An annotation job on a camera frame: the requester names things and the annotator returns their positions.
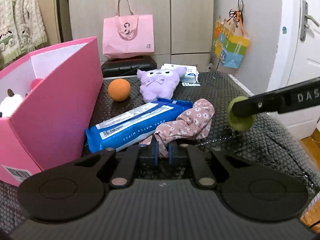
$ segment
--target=white fuzzy clothing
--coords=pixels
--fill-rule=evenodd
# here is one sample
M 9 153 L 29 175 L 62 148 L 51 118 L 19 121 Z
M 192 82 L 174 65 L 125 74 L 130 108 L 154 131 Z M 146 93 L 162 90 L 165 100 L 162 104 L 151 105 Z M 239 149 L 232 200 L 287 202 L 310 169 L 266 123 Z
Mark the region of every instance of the white fuzzy clothing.
M 45 43 L 37 0 L 0 0 L 0 66 Z

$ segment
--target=plush toy bow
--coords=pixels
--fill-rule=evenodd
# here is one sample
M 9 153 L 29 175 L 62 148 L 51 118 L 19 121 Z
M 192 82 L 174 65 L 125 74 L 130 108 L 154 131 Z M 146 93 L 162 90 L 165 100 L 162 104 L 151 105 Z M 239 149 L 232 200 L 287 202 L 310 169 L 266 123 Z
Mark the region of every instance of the plush toy bow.
M 158 77 L 156 80 L 152 80 L 152 81 L 148 81 L 148 83 L 146 84 L 146 86 L 150 85 L 152 82 L 158 82 L 160 85 L 163 84 L 164 82 L 164 77 Z

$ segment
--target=door handle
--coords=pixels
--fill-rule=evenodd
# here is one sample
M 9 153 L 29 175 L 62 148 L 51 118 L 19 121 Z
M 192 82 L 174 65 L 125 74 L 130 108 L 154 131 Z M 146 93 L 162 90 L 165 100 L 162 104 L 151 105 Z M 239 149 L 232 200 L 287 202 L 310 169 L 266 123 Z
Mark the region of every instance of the door handle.
M 311 15 L 305 15 L 305 18 L 311 20 L 317 27 L 320 27 L 319 23 Z
M 307 37 L 307 29 L 310 28 L 308 20 L 311 20 L 317 27 L 320 27 L 319 23 L 311 16 L 308 15 L 308 3 L 307 1 L 302 1 L 302 23 L 301 23 L 301 33 L 300 40 L 305 41 Z

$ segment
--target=purple plush toy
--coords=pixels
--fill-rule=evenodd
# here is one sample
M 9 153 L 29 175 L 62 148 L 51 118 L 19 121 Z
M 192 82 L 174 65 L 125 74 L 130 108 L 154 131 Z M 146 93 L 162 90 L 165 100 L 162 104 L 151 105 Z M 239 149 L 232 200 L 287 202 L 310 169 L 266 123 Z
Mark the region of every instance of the purple plush toy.
M 157 98 L 171 99 L 174 90 L 179 84 L 180 77 L 185 73 L 185 67 L 149 71 L 138 69 L 137 77 L 141 80 L 140 93 L 143 96 L 143 100 L 148 103 L 157 100 Z

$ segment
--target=wooden floor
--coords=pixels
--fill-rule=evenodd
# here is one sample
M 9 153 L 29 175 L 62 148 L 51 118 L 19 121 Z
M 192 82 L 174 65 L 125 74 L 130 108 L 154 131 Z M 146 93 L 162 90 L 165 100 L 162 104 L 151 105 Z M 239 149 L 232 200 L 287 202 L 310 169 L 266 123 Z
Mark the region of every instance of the wooden floor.
M 306 152 L 313 161 L 314 165 L 320 169 L 320 132 L 316 129 L 314 133 L 307 138 L 301 140 L 306 147 Z M 311 226 L 313 223 L 320 220 L 320 201 L 318 201 L 311 210 L 309 210 L 305 216 L 301 219 L 307 226 Z M 312 230 L 320 233 L 320 224 L 314 226 Z

